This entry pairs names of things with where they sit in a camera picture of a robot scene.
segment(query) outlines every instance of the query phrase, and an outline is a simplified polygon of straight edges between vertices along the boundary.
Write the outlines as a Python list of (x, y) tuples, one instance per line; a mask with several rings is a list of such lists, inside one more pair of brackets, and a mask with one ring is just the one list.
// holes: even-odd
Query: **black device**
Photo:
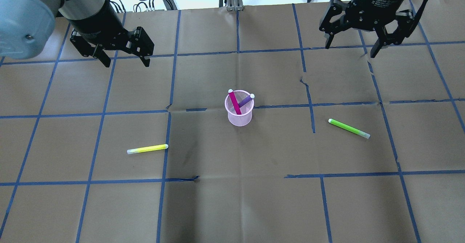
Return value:
[[(344, 3), (341, 0), (330, 0), (329, 7), (319, 26), (319, 30), (324, 31), (327, 38), (325, 48), (331, 46), (336, 33), (346, 31), (349, 28), (376, 31), (378, 40), (371, 49), (371, 58), (374, 58), (380, 49), (385, 46), (401, 44), (417, 27), (428, 0), (423, 0), (415, 16), (410, 9), (397, 11), (402, 1), (351, 0), (349, 3)], [(333, 17), (340, 14), (342, 14), (340, 18), (331, 22)], [(385, 25), (394, 20), (397, 21), (397, 29), (392, 33), (388, 33)]]
[(74, 26), (70, 41), (82, 56), (99, 59), (108, 68), (111, 60), (105, 50), (122, 50), (138, 56), (144, 66), (149, 66), (153, 42), (142, 27), (134, 31), (126, 30), (111, 7), (110, 0), (104, 0), (101, 9), (90, 17), (68, 20)]

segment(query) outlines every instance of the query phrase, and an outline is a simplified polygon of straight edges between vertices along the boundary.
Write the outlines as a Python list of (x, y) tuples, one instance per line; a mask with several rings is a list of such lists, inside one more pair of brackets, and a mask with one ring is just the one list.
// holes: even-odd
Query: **plastic cup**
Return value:
[[(241, 100), (245, 99), (250, 93), (246, 92), (245, 90), (235, 90), (234, 94), (236, 98), (240, 102)], [(229, 95), (226, 96), (225, 99), (225, 108), (228, 112), (228, 120), (231, 122), (232, 125), (242, 127), (249, 124), (252, 119), (252, 109), (254, 109), (254, 100), (251, 100), (246, 105), (240, 108), (242, 115), (237, 115), (236, 111), (234, 110), (233, 103), (231, 102), (231, 98)]]

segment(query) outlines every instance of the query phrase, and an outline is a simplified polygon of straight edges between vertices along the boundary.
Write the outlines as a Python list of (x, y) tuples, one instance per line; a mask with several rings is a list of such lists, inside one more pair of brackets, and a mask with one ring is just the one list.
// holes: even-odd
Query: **blue tape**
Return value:
[(325, 47), (310, 47), (310, 48), (307, 48), (309, 50), (316, 50), (316, 49), (326, 49)]
[[(44, 110), (44, 107), (45, 107), (45, 101), (47, 100), (48, 92), (50, 91), (50, 87), (52, 85), (52, 81), (53, 81), (53, 78), (55, 76), (55, 71), (56, 71), (57, 66), (58, 66), (58, 61), (60, 60), (61, 53), (63, 52), (63, 48), (65, 46), (65, 41), (66, 41), (66, 38), (68, 36), (70, 26), (71, 26), (71, 24), (68, 23), (68, 27), (66, 28), (66, 32), (65, 32), (65, 36), (64, 36), (64, 38), (63, 38), (63, 40), (61, 42), (60, 51), (58, 51), (58, 56), (57, 56), (57, 58), (55, 60), (55, 66), (53, 66), (52, 75), (50, 76), (50, 80), (48, 81), (47, 89), (45, 90), (45, 95), (44, 95), (44, 99), (42, 100), (42, 104), (41, 104), (40, 109), (39, 109), (39, 114), (37, 115), (37, 119), (35, 121), (34, 128), (33, 128), (31, 137), (30, 137), (29, 142), (28, 142), (28, 148), (26, 149), (26, 152), (25, 152), (25, 155), (24, 155), (24, 158), (23, 158), (23, 162), (21, 163), (20, 171), (18, 173), (18, 177), (16, 178), (16, 183), (20, 182), (26, 160), (28, 160), (29, 151), (31, 149), (31, 145), (32, 145), (32, 142), (33, 142), (33, 139), (34, 139), (34, 136), (35, 136), (35, 132), (37, 131), (37, 126), (39, 124), (40, 116), (42, 115), (42, 111)], [(8, 213), (10, 212), (11, 206), (13, 204), (13, 200), (15, 199), (16, 190), (18, 190), (18, 185), (17, 184), (13, 188), (13, 193), (11, 194), (10, 202), (8, 204), (7, 211), (5, 213), (5, 218), (3, 220), (2, 227), (0, 228), (0, 238), (1, 238), (2, 234), (3, 234), (5, 224), (7, 223)]]
[(411, 104), (411, 103), (429, 103), (429, 102), (450, 102), (450, 99), (445, 100), (416, 100), (416, 101), (390, 101), (389, 104)]
[(364, 172), (364, 173), (328, 173), (287, 175), (284, 178), (322, 178), (322, 177), (376, 177), (399, 175), (399, 172)]
[(166, 109), (158, 110), (135, 110), (135, 111), (113, 111), (105, 112), (105, 115), (126, 115), (126, 114), (153, 114), (153, 113), (166, 113)]
[[(148, 57), (149, 58), (162, 58), (162, 57), (173, 57), (173, 56), (174, 54), (156, 54), (156, 55), (151, 55)], [(118, 57), (118, 60), (138, 59), (138, 58), (139, 58), (138, 56), (123, 56), (123, 57)]]
[(50, 114), (41, 115), (41, 118), (63, 118), (63, 117), (88, 117), (88, 116), (101, 116), (101, 113), (76, 113), (76, 114)]
[(465, 170), (423, 170), (404, 171), (403, 175), (436, 175), (436, 174), (465, 174)]
[(302, 108), (308, 107), (308, 104), (289, 104), (289, 105), (262, 105), (256, 106), (254, 109), (276, 109), (276, 108)]
[(295, 26), (297, 27), (297, 36), (299, 37), (299, 46), (300, 46), (300, 58), (302, 59), (302, 68), (304, 72), (307, 72), (307, 67), (305, 66), (305, 57), (304, 51), (302, 50), (302, 36), (300, 34), (299, 19), (297, 18), (297, 11), (295, 10), (295, 4), (292, 3), (292, 10), (294, 11)]
[(174, 94), (174, 78), (176, 76), (176, 61), (178, 59), (178, 44), (179, 44), (179, 24), (181, 23), (181, 10), (178, 11), (178, 22), (176, 25), (176, 39), (174, 42), (174, 59), (173, 59), (173, 73), (171, 75), (171, 92), (170, 92), (170, 104), (166, 106), (166, 109), (173, 105), (173, 94)]
[(198, 109), (186, 109), (187, 112), (189, 111), (206, 111), (206, 108), (198, 108)]
[[(126, 13), (123, 14), (123, 21), (121, 22), (124, 26), (124, 23), (126, 21)], [(93, 150), (93, 155), (92, 155), (92, 161), (90, 165), (90, 170), (89, 170), (89, 176), (88, 176), (88, 182), (86, 186), (86, 193), (84, 194), (84, 200), (82, 203), (82, 209), (81, 209), (81, 215), (79, 218), (79, 225), (78, 225), (78, 231), (76, 235), (76, 243), (79, 242), (80, 237), (81, 237), (81, 230), (82, 230), (82, 222), (84, 220), (84, 214), (86, 213), (86, 206), (87, 206), (87, 200), (89, 196), (89, 189), (90, 189), (90, 182), (92, 179), (92, 174), (93, 174), (93, 168), (95, 166), (95, 158), (97, 157), (97, 151), (98, 151), (98, 144), (100, 143), (100, 136), (102, 134), (102, 128), (103, 128), (103, 121), (105, 120), (105, 112), (106, 112), (106, 106), (108, 105), (108, 98), (110, 96), (110, 89), (112, 87), (112, 82), (113, 82), (113, 75), (115, 72), (115, 66), (116, 66), (116, 60), (118, 59), (118, 51), (115, 51), (115, 55), (113, 57), (113, 65), (112, 65), (112, 70), (110, 73), (110, 79), (108, 80), (108, 87), (106, 89), (106, 96), (105, 96), (105, 103), (103, 104), (103, 110), (102, 110), (102, 115), (100, 119), (100, 125), (98, 126), (98, 133), (97, 133), (97, 139), (95, 141), (95, 147)]]
[(313, 104), (314, 107), (317, 106), (334, 106), (334, 105), (343, 105), (343, 106), (352, 106), (352, 105), (374, 105), (378, 102), (342, 102), (342, 103), (317, 103)]
[(315, 133), (314, 107), (312, 104), (312, 98), (310, 96), (310, 90), (308, 88), (308, 84), (302, 80), (302, 77), (300, 78), (300, 82), (302, 82), (302, 84), (304, 84), (305, 88), (307, 89), (308, 107), (310, 108), (310, 120), (312, 121), (312, 131)]
[[(168, 124), (166, 126), (166, 140), (165, 143), (169, 144), (170, 142), (170, 132), (171, 132), (171, 113), (168, 112)], [(163, 182), (161, 182), (161, 191), (160, 191), (160, 202), (158, 205), (158, 223), (157, 223), (157, 243), (160, 242), (161, 234), (161, 215), (163, 214), (163, 200), (165, 198), (165, 180), (166, 180), (166, 166), (168, 164), (168, 149), (165, 149), (165, 157), (163, 160)]]
[(258, 50), (241, 50), (239, 53), (257, 53), (257, 52), (279, 52), (279, 51), (297, 51), (301, 48), (276, 48), (276, 49), (258, 49)]
[(93, 59), (93, 58), (85, 58), (85, 59), (60, 60), (58, 62), (77, 62), (77, 61), (95, 61), (95, 60), (96, 59)]
[(199, 175), (193, 177), (193, 178), (166, 178), (166, 182), (186, 182), (186, 181), (195, 181), (196, 179), (199, 178)]
[(200, 52), (200, 53), (180, 53), (178, 56), (202, 56), (202, 55), (218, 55), (218, 54), (231, 54), (236, 51), (216, 51), (216, 52)]
[(354, 45), (354, 46), (331, 46), (329, 48), (363, 48), (362, 45)]
[(87, 181), (33, 181), (19, 182), (18, 186), (43, 186), (43, 185), (85, 185)]
[[(360, 39), (361, 39), (362, 44), (364, 46), (363, 49), (365, 51), (365, 54), (367, 54), (367, 47), (365, 46), (365, 40), (363, 39), (362, 33), (360, 31), (359, 31), (359, 36), (360, 36)], [(371, 65), (371, 63), (369, 61), (367, 61), (367, 63), (368, 63), (368, 67), (370, 69), (370, 72), (372, 73), (373, 84), (374, 84), (375, 89), (376, 89), (376, 94), (377, 94), (378, 99), (379, 99), (379, 104), (381, 105), (381, 111), (383, 113), (384, 123), (386, 125), (387, 134), (389, 136), (389, 141), (391, 143), (392, 153), (394, 154), (394, 159), (395, 159), (396, 164), (397, 164), (397, 170), (399, 172), (400, 182), (402, 184), (402, 190), (404, 191), (405, 201), (407, 202), (407, 208), (408, 208), (408, 211), (409, 211), (410, 220), (412, 221), (413, 231), (415, 233), (415, 237), (417, 238), (417, 243), (421, 243), (420, 233), (418, 232), (417, 223), (415, 221), (415, 216), (413, 215), (412, 205), (410, 204), (410, 197), (409, 197), (408, 192), (407, 192), (407, 187), (405, 185), (404, 176), (402, 175), (402, 168), (400, 167), (400, 163), (397, 160), (397, 149), (395, 147), (394, 138), (392, 137), (391, 128), (390, 128), (389, 122), (387, 120), (387, 114), (386, 114), (386, 111), (384, 109), (383, 100), (382, 100), (381, 94), (379, 92), (379, 87), (378, 87), (377, 82), (376, 82), (373, 67), (372, 67), (372, 65)]]
[(0, 116), (0, 119), (27, 119), (27, 118), (37, 118), (37, 115)]
[(328, 203), (326, 200), (326, 190), (324, 189), (323, 177), (320, 177), (321, 197), (323, 200), (324, 219), (326, 220), (326, 230), (328, 232), (328, 242), (332, 243), (331, 225), (329, 223)]
[(90, 184), (124, 184), (124, 183), (156, 183), (162, 182), (161, 178), (150, 179), (120, 179), (120, 180), (91, 180)]
[(14, 62), (4, 62), (3, 65), (40, 64), (40, 63), (56, 63), (56, 61), (14, 61)]
[(465, 41), (442, 41), (442, 42), (430, 42), (430, 45), (448, 45), (448, 44), (464, 44)]
[(237, 39), (236, 39), (236, 51), (237, 53), (239, 53), (240, 51), (240, 45), (239, 45), (239, 11), (236, 11), (236, 36), (237, 36)]
[(5, 216), (3, 217), (3, 222), (1, 223), (0, 227), (0, 236), (3, 235), (3, 230), (5, 229), (5, 225), (7, 224), (8, 214), (9, 212), (5, 213)]
[(302, 48), (302, 37), (300, 34), (299, 19), (297, 18), (297, 11), (295, 10), (295, 4), (292, 3), (292, 11), (294, 11), (295, 26), (297, 27), (297, 36), (299, 37), (299, 46)]
[[(415, 14), (416, 13), (415, 12), (415, 7), (413, 6), (412, 0), (409, 0), (409, 2), (410, 2), (410, 6), (412, 7), (412, 11)], [(449, 96), (449, 99), (452, 102), (452, 106), (454, 107), (455, 114), (457, 114), (458, 121), (460, 122), (460, 125), (462, 126), (462, 130), (465, 133), (465, 123), (464, 123), (464, 121), (462, 119), (462, 116), (460, 115), (460, 112), (458, 111), (457, 105), (455, 104), (454, 98), (452, 97), (452, 93), (450, 92), (449, 86), (447, 86), (447, 83), (445, 82), (445, 78), (444, 78), (444, 76), (443, 76), (443, 74), (441, 72), (439, 64), (437, 63), (437, 60), (436, 60), (436, 57), (435, 57), (435, 55), (433, 53), (433, 50), (431, 48), (430, 42), (428, 41), (426, 33), (425, 33), (425, 31), (424, 31), (424, 29), (423, 29), (423, 27), (421, 26), (420, 23), (418, 23), (418, 28), (420, 28), (420, 31), (421, 31), (421, 34), (423, 35), (423, 38), (425, 38), (426, 46), (428, 47), (431, 58), (433, 59), (434, 65), (435, 65), (436, 70), (437, 70), (437, 73), (439, 74), (439, 76), (441, 78), (442, 84), (444, 85), (444, 88), (445, 88), (445, 90), (447, 92), (447, 95)]]

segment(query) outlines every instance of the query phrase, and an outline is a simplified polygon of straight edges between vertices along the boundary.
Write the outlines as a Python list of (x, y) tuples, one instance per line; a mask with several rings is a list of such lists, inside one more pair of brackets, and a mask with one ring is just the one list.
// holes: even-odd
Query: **green object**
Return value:
[(345, 130), (347, 130), (347, 131), (350, 131), (350, 132), (352, 132), (352, 133), (355, 133), (355, 134), (357, 134), (357, 135), (360, 135), (360, 136), (362, 136), (362, 137), (364, 137), (364, 138), (367, 138), (367, 139), (370, 138), (370, 134), (368, 134), (368, 133), (366, 133), (366, 132), (363, 132), (363, 131), (361, 131), (361, 130), (359, 130), (359, 129), (356, 129), (356, 128), (354, 128), (354, 127), (351, 127), (351, 126), (349, 126), (349, 125), (346, 125), (346, 124), (344, 124), (344, 123), (342, 123), (342, 122), (338, 122), (337, 120), (329, 119), (328, 122), (331, 123), (331, 124), (334, 125), (334, 126), (338, 126), (338, 127), (342, 128), (342, 129), (345, 129)]

